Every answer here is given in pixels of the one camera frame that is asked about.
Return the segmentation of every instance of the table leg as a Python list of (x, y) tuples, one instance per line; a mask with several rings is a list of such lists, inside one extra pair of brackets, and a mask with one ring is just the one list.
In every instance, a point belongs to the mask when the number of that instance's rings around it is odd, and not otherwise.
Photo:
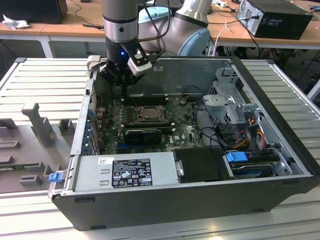
[(90, 54), (90, 47), (89, 47), (89, 43), (87, 41), (84, 42), (84, 49), (85, 49), (85, 53), (86, 54)]
[(55, 58), (55, 52), (51, 46), (50, 39), (48, 36), (43, 36), (40, 38), (40, 43), (42, 45), (42, 49), (46, 58)]
[(308, 93), (307, 97), (310, 100), (313, 100), (316, 98), (316, 96), (320, 93), (320, 79), (316, 83), (316, 85), (311, 89), (311, 91)]

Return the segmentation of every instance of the table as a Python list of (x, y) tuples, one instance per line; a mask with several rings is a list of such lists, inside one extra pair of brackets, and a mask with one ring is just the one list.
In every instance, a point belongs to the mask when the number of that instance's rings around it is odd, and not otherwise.
[[(47, 58), (54, 58), (55, 53), (51, 47), (52, 41), (85, 42), (86, 52), (89, 52), (88, 42), (104, 42), (104, 31), (96, 28), (83, 27), (85, 19), (89, 23), (103, 24), (100, 0), (92, 0), (91, 3), (81, 3), (80, 0), (66, 0), (68, 12), (62, 24), (32, 23), (31, 28), (17, 29), (16, 31), (6, 28), (0, 24), (0, 39), (13, 40), (37, 40), (41, 42), (44, 54)], [(295, 4), (309, 9), (309, 1), (294, 0)], [(227, 0), (231, 7), (238, 7), (231, 0)], [(225, 23), (235, 20), (229, 13), (217, 12), (208, 16), (209, 22)], [(218, 41), (220, 46), (255, 47), (255, 43), (250, 38), (248, 32), (236, 22), (228, 25), (231, 31), (224, 31)], [(215, 40), (223, 24), (210, 24), (208, 29)], [(255, 38), (261, 48), (285, 48), (285, 49), (320, 49), (320, 20), (312, 20), (300, 40)]]

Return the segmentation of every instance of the metal slotted surface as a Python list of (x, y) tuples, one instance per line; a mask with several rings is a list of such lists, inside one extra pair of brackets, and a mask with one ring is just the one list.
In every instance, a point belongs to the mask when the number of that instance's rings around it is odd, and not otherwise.
[[(275, 65), (265, 60), (243, 60), (254, 79), (270, 98), (295, 134), (320, 163), (320, 111)], [(247, 88), (243, 91), (254, 103)]]
[(30, 125), (21, 113), (24, 104), (38, 103), (39, 114), (51, 124), (60, 119), (78, 121), (84, 89), (89, 79), (85, 58), (27, 58), (17, 64), (0, 85), (0, 119)]

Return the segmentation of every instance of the warning label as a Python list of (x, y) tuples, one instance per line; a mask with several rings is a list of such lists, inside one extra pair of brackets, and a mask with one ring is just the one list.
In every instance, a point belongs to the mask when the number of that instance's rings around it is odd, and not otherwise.
[(112, 187), (140, 187), (152, 185), (150, 158), (112, 162)]

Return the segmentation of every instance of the robotic arm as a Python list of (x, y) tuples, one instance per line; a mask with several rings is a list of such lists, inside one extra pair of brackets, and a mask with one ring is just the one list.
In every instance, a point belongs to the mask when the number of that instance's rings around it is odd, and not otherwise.
[[(184, 0), (182, 8), (174, 17), (170, 16), (170, 21), (166, 7), (149, 7), (150, 16), (143, 9), (138, 20), (138, 5), (144, 2), (101, 0), (107, 57), (116, 69), (121, 71), (129, 67), (134, 76), (143, 75), (152, 68), (146, 53), (163, 52), (164, 46), (167, 52), (178, 56), (199, 56), (202, 53), (210, 37), (207, 13), (212, 0)], [(145, 38), (153, 40), (140, 44)], [(132, 82), (120, 80), (116, 84), (126, 88), (125, 85)]]

